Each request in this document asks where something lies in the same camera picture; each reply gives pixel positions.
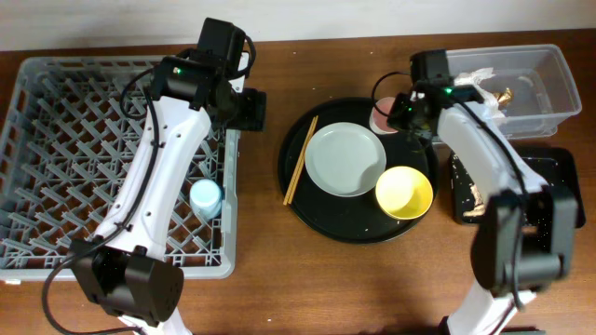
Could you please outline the pink plastic cup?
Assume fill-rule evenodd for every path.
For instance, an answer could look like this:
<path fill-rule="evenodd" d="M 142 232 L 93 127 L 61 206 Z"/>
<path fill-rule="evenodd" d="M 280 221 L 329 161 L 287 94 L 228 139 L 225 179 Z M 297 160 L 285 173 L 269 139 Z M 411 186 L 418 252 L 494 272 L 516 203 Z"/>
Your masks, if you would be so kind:
<path fill-rule="evenodd" d="M 369 126 L 371 130 L 377 135 L 389 135 L 397 133 L 397 130 L 387 124 L 387 116 L 395 102 L 392 97 L 382 98 L 376 102 L 376 106 L 372 108 Z"/>

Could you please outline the white paper napkin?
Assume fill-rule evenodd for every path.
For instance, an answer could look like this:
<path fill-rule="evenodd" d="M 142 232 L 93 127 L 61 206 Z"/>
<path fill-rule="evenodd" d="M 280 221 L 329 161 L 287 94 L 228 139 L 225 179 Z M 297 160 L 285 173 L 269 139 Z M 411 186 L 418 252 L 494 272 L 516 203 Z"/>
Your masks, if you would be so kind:
<path fill-rule="evenodd" d="M 503 125 L 506 122 L 505 114 L 500 110 L 500 104 L 497 96 L 501 94 L 500 91 L 490 91 L 481 86 L 482 83 L 487 82 L 489 79 L 495 77 L 494 69 L 481 68 L 479 70 L 470 73 L 460 73 L 455 79 L 454 84 L 456 86 L 468 86 L 472 85 L 481 94 L 484 99 L 484 104 L 488 107 L 488 111 L 482 115 L 484 118 L 491 117 L 497 126 Z"/>

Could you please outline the yellow plastic bowl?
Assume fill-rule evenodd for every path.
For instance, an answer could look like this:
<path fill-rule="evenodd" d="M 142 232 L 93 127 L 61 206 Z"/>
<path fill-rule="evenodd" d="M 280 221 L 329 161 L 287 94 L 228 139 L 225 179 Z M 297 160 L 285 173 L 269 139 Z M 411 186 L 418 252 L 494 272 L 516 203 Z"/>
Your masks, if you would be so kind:
<path fill-rule="evenodd" d="M 434 190 L 425 174 L 413 167 L 386 170 L 375 185 L 379 208 L 390 218 L 401 221 L 422 217 L 434 201 Z"/>

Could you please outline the gold foil wrapper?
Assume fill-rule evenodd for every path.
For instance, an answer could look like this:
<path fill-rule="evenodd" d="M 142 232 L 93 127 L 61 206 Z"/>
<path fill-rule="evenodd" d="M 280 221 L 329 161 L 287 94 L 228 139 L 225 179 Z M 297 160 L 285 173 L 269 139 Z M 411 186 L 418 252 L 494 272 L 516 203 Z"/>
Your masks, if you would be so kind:
<path fill-rule="evenodd" d="M 509 87 L 506 87 L 504 91 L 495 92 L 494 97 L 496 98 L 498 107 L 505 108 L 514 100 L 514 93 Z"/>

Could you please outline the light blue plastic cup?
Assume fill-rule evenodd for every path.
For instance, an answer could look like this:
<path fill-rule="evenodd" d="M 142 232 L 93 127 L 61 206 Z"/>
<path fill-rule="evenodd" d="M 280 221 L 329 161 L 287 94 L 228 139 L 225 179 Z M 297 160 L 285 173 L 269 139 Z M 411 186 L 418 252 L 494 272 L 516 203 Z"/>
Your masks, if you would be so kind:
<path fill-rule="evenodd" d="M 189 202 L 196 216 L 209 221 L 221 213 L 223 191 L 212 180 L 201 179 L 196 181 L 190 189 Z"/>

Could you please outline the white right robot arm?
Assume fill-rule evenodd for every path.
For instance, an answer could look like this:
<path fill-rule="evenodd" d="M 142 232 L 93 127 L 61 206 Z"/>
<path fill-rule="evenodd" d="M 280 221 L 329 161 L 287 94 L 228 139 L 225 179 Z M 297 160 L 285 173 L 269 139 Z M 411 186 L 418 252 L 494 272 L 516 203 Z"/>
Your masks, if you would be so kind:
<path fill-rule="evenodd" d="M 539 292 L 570 273 L 576 197 L 525 164 L 473 86 L 419 82 L 396 97 L 387 123 L 415 136 L 438 136 L 485 205 L 470 254 L 475 280 L 460 307 L 441 320 L 440 333 L 500 333 Z"/>

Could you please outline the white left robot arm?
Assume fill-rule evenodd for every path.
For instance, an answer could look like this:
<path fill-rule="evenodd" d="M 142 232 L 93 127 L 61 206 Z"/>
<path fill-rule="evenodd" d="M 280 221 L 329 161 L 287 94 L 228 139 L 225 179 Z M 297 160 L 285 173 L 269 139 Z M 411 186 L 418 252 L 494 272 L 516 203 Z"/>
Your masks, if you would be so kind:
<path fill-rule="evenodd" d="M 186 334 L 177 308 L 183 270 L 166 262 L 174 205 L 199 145 L 214 128 L 260 131 L 266 96 L 243 82 L 255 61 L 167 56 L 152 71 L 147 119 L 130 170 L 89 241 L 74 240 L 64 266 L 121 331 Z"/>

